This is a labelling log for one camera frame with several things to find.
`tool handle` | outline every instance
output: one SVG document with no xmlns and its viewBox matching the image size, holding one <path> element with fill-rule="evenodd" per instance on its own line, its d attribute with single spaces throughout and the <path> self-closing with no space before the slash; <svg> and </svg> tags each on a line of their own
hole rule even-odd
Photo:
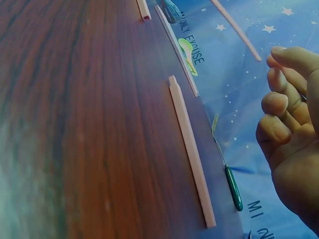
<svg viewBox="0 0 319 239">
<path fill-rule="evenodd" d="M 244 209 L 243 202 L 241 200 L 239 190 L 233 175 L 231 168 L 225 165 L 225 174 L 230 188 L 231 196 L 233 198 L 234 204 L 239 212 Z"/>
</svg>

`blue tablecloth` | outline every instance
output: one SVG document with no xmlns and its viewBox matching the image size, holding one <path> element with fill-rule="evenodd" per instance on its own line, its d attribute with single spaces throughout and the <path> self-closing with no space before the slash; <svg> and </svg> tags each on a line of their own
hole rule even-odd
<svg viewBox="0 0 319 239">
<path fill-rule="evenodd" d="M 261 99 L 270 90 L 266 58 L 274 45 L 319 52 L 318 0 L 220 0 L 263 58 L 257 62 L 209 0 L 157 0 L 177 39 L 192 47 L 193 77 L 243 202 L 244 232 L 253 238 L 317 238 L 279 200 L 256 142 Z M 187 46 L 183 40 L 185 56 Z"/>
</svg>

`pink stick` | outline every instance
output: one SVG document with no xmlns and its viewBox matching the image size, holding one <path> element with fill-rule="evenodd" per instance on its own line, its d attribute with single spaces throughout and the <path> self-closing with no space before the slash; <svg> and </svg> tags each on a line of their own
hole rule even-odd
<svg viewBox="0 0 319 239">
<path fill-rule="evenodd" d="M 247 38 L 245 33 L 240 29 L 238 24 L 234 21 L 234 19 L 229 15 L 229 13 L 226 11 L 226 9 L 219 3 L 218 0 L 210 0 L 215 7 L 220 11 L 220 13 L 226 18 L 226 20 L 231 24 L 231 26 L 234 28 L 234 30 L 237 32 L 237 34 L 240 36 L 240 38 L 244 41 L 244 43 L 248 46 L 251 53 L 253 53 L 254 57 L 257 61 L 261 61 L 261 56 L 258 54 L 256 49 L 254 48 L 253 44 L 251 44 L 250 40 Z"/>
</svg>

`needle tool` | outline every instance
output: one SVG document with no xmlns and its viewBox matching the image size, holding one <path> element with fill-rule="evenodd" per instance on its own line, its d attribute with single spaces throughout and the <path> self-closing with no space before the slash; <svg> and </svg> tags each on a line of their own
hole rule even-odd
<svg viewBox="0 0 319 239">
<path fill-rule="evenodd" d="M 222 156 L 223 161 L 224 161 L 224 170 L 225 170 L 227 182 L 228 182 L 228 185 L 229 185 L 229 189 L 230 189 L 234 204 L 236 206 L 236 209 L 239 212 L 241 212 L 244 209 L 244 206 L 243 206 L 243 202 L 242 202 L 241 196 L 239 194 L 239 190 L 238 190 L 238 187 L 237 187 L 233 172 L 232 172 L 231 168 L 228 166 L 228 164 L 226 163 L 224 154 L 223 154 L 223 152 L 221 150 L 221 147 L 220 147 L 220 145 L 219 145 L 219 143 L 218 143 L 218 141 L 216 140 L 216 137 L 215 137 L 215 131 L 216 131 L 218 117 L 219 117 L 218 114 L 216 114 L 215 117 L 214 117 L 214 121 L 213 121 L 213 125 L 212 125 L 212 134 L 213 134 L 213 138 L 214 138 L 214 140 L 215 140 L 215 142 L 217 144 L 217 148 L 219 150 L 219 153 Z"/>
<path fill-rule="evenodd" d="M 249 232 L 248 239 L 253 239 L 253 235 L 252 235 L 251 230 L 250 230 L 250 232 Z"/>
</svg>

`star pattern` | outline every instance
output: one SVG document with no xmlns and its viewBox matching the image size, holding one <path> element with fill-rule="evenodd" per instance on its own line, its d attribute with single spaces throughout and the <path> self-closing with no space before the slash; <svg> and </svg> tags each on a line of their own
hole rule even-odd
<svg viewBox="0 0 319 239">
<path fill-rule="evenodd" d="M 264 25 L 264 29 L 262 29 L 262 31 L 266 31 L 268 33 L 271 33 L 272 31 L 276 31 L 277 29 L 274 29 L 274 26 L 267 26 L 267 25 Z"/>
<path fill-rule="evenodd" d="M 225 30 L 226 28 L 224 27 L 223 24 L 222 24 L 222 25 L 218 25 L 218 24 L 217 24 L 216 29 L 218 29 L 218 30 L 220 30 L 220 31 L 223 31 L 223 30 Z"/>
<path fill-rule="evenodd" d="M 264 82 L 267 78 L 268 69 L 264 65 L 256 63 L 252 54 L 245 44 L 241 42 L 231 25 L 223 19 L 223 16 L 207 0 L 172 1 L 176 2 L 176 4 L 179 2 L 181 6 L 186 5 L 185 9 L 189 13 L 189 24 L 193 26 L 191 30 L 187 30 L 184 27 L 185 31 L 187 30 L 185 32 L 181 31 L 180 25 L 172 24 L 172 28 L 176 30 L 174 32 L 177 38 L 188 37 L 189 40 L 193 41 L 192 37 L 196 37 L 197 41 L 201 42 L 201 45 L 199 46 L 197 43 L 195 45 L 194 43 L 194 46 L 197 47 L 198 45 L 203 54 L 205 52 L 209 54 L 211 44 L 214 44 L 214 58 L 210 59 L 208 56 L 206 57 L 203 66 L 207 68 L 205 70 L 199 69 L 199 75 L 194 78 L 194 81 L 196 84 L 199 82 L 197 86 L 202 98 L 205 98 L 203 104 L 208 118 L 212 120 L 214 117 L 213 113 L 216 111 L 220 112 L 220 120 L 223 123 L 219 127 L 217 138 L 220 137 L 220 140 L 225 142 L 222 144 L 222 150 L 228 153 L 230 165 L 232 165 L 232 158 L 236 158 L 238 153 L 247 152 L 245 157 L 242 157 L 238 161 L 233 161 L 234 166 L 250 169 L 255 172 L 255 159 L 264 158 L 264 156 L 255 141 L 256 129 L 251 123 L 253 120 L 260 119 L 263 116 L 263 113 L 257 110 L 259 104 L 255 105 L 255 103 L 256 98 L 259 98 L 260 101 L 262 100 L 263 94 L 260 94 L 261 91 L 265 93 L 269 92 L 269 87 Z M 292 2 L 298 1 L 220 0 L 221 4 L 225 5 L 225 9 L 231 10 L 231 15 L 238 21 L 238 25 L 243 28 L 252 45 L 262 56 L 263 62 L 266 62 L 271 48 L 275 45 L 285 47 L 302 46 L 309 50 L 316 50 L 318 48 L 317 39 L 319 38 L 319 31 L 317 30 L 319 28 L 317 25 L 319 25 L 319 9 L 316 5 L 317 1 L 319 0 L 302 1 L 303 4 L 292 4 Z M 212 29 L 215 32 L 213 33 L 213 37 L 211 34 L 206 33 L 207 29 Z M 229 52 L 235 56 L 236 63 L 240 64 L 238 67 L 234 68 L 229 64 L 232 56 L 225 56 Z M 219 77 L 216 81 L 212 81 L 211 77 L 215 74 L 218 74 Z M 239 101 L 240 108 L 235 110 Z M 259 167 L 265 168 L 262 163 L 264 163 L 262 160 L 258 162 Z M 260 176 L 261 173 L 263 173 L 262 182 L 272 183 L 270 176 L 268 178 L 265 177 L 265 171 L 257 171 L 255 175 L 250 175 L 252 181 L 253 177 Z M 236 177 L 238 174 L 242 174 L 242 172 L 234 170 L 234 174 Z M 238 184 L 241 187 L 239 190 L 249 192 L 251 188 L 247 186 L 247 182 L 241 176 L 238 177 Z M 252 182 L 252 185 L 256 187 L 257 183 Z M 296 229 L 296 234 L 298 234 L 296 238 L 307 235 L 307 238 L 314 239 L 314 237 L 311 237 L 312 232 L 307 232 L 302 223 L 295 223 L 293 218 L 290 221 L 290 218 L 287 216 L 289 211 L 285 211 L 286 208 L 280 209 L 282 204 L 279 204 L 280 200 L 277 198 L 276 192 L 273 189 L 266 191 L 271 197 L 263 197 L 256 191 L 251 194 L 247 193 L 247 197 L 251 197 L 251 202 L 260 199 L 270 200 L 269 206 L 265 206 L 265 211 L 269 210 L 269 218 L 283 217 L 287 223 L 291 223 L 291 225 L 287 226 L 291 226 L 291 231 Z M 241 220 L 244 224 L 250 224 L 255 232 L 259 229 L 259 225 L 254 220 L 251 220 L 249 215 L 242 215 Z M 264 220 L 263 226 L 267 227 L 269 232 L 271 230 L 273 230 L 273 233 L 277 231 L 277 225 L 272 223 L 272 220 Z M 286 230 L 280 233 L 283 235 L 287 233 L 287 238 L 289 237 L 289 232 L 286 232 Z"/>
<path fill-rule="evenodd" d="M 282 13 L 283 14 L 286 14 L 286 15 L 288 15 L 288 16 L 290 16 L 291 14 L 294 14 L 293 13 L 293 11 L 291 10 L 291 8 L 285 8 L 285 7 L 283 7 L 283 11 L 282 11 Z"/>
</svg>

